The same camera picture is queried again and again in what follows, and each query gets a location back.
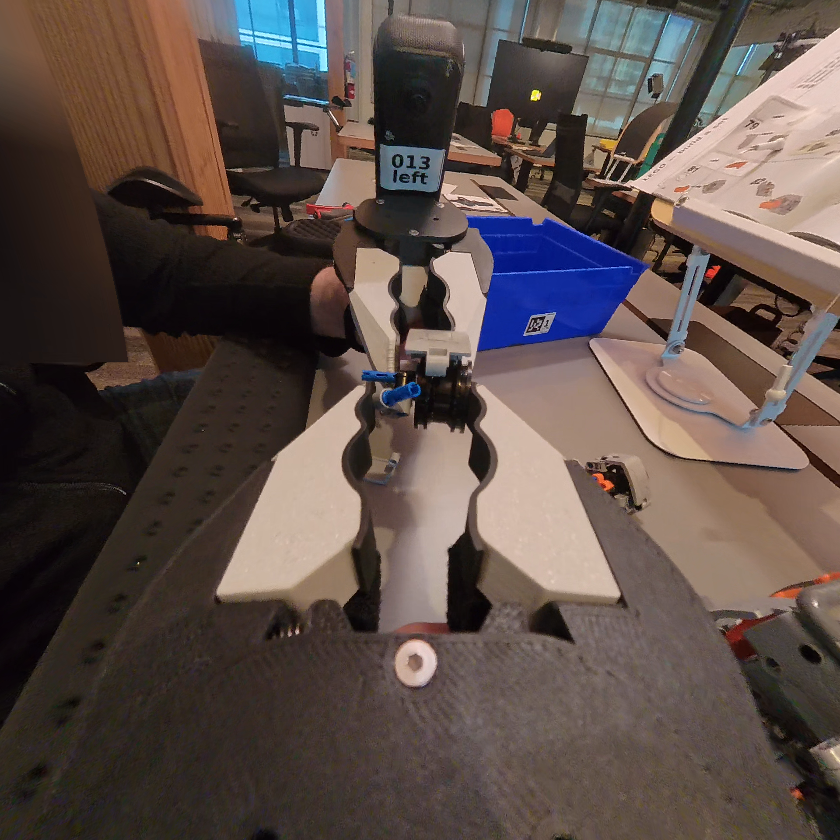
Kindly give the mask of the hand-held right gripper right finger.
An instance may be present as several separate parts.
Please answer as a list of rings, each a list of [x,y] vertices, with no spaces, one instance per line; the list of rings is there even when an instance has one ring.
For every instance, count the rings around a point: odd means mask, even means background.
[[[454,544],[454,606],[614,606],[621,592],[561,452],[484,385],[469,400],[478,487]]]

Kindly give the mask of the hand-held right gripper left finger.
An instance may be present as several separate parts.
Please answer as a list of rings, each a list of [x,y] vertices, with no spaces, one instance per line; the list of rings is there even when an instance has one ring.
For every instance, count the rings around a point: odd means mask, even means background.
[[[345,604],[364,587],[362,544],[371,516],[350,464],[366,445],[357,385],[275,457],[217,586],[220,602]]]

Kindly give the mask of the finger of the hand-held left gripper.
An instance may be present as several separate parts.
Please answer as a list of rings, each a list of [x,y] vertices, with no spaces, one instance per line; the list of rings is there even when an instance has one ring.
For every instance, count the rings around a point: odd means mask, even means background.
[[[423,327],[466,333],[478,344],[484,292],[469,253],[444,253],[429,264],[423,290]]]
[[[403,266],[381,249],[359,249],[354,258],[350,303],[371,368],[383,375],[401,370],[407,333],[423,329],[422,296],[427,268]]]

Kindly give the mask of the black wheel hub assembly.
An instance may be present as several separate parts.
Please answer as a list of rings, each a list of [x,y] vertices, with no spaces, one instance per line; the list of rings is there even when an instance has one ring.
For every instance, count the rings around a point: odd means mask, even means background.
[[[472,345],[467,332],[410,329],[398,368],[365,370],[374,405],[394,417],[413,418],[416,427],[445,424],[463,431],[471,395]]]

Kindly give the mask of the person's left forearm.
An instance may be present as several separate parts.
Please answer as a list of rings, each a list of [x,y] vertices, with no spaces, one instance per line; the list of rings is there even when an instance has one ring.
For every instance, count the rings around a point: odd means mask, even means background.
[[[91,190],[122,325],[315,345],[310,290],[322,259],[189,234]]]

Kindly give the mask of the person's left hand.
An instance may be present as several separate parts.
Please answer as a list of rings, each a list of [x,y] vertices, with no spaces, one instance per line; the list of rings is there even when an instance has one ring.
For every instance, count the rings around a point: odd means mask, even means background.
[[[350,296],[333,266],[321,269],[311,283],[310,319],[323,354],[338,358],[360,348]]]

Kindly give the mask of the dark grey orange block assembly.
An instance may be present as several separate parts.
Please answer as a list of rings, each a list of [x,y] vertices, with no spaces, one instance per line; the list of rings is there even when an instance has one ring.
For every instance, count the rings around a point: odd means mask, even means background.
[[[650,504],[648,472],[637,455],[604,455],[581,465],[626,512],[634,514]]]

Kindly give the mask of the blue plastic storage bin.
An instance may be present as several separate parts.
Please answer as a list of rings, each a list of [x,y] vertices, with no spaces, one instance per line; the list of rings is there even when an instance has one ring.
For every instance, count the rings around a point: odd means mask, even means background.
[[[469,216],[493,256],[479,351],[600,334],[647,266],[552,219]]]

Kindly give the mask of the black dimpled mat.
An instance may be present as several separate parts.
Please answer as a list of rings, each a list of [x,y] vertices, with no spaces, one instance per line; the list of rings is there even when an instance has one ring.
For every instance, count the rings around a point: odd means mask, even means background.
[[[130,611],[166,562],[306,426],[318,356],[224,340],[2,727],[2,810],[46,787]]]

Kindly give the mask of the black monitor screen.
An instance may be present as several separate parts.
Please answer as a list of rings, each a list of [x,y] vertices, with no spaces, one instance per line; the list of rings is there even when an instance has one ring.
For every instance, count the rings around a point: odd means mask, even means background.
[[[507,109],[522,127],[545,129],[574,108],[589,57],[540,50],[502,39],[486,106]]]

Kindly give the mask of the white desk stand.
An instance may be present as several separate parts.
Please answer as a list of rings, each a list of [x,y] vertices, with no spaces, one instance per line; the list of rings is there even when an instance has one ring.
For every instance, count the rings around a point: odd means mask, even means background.
[[[815,361],[838,316],[815,314],[791,360],[754,405],[702,354],[688,350],[690,316],[710,254],[695,245],[664,345],[594,338],[590,349],[647,440],[682,459],[800,470],[805,451],[775,422]]]

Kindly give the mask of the person's legs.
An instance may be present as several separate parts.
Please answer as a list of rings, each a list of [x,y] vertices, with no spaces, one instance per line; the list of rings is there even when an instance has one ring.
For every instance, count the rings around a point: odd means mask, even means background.
[[[85,368],[2,364],[2,721],[199,375],[99,390]]]

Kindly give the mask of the grey orange tracked toy robot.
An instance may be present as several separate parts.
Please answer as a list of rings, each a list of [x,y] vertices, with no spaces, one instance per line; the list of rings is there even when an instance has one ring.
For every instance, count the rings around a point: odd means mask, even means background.
[[[839,573],[710,611],[738,660],[794,797],[838,813]]]

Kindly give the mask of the black metal pole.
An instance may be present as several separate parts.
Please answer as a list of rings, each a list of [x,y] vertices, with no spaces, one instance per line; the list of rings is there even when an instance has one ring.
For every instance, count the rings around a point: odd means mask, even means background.
[[[747,16],[752,1],[727,1],[721,3],[721,11],[709,40],[703,49],[695,71],[689,79],[684,95],[679,102],[665,133],[665,137],[654,158],[654,165],[671,154],[689,137],[726,56]]]

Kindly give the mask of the white instruction sheet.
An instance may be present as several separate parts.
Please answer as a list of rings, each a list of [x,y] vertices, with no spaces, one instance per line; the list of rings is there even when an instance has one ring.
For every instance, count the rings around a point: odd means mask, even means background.
[[[633,181],[838,250],[839,33]]]

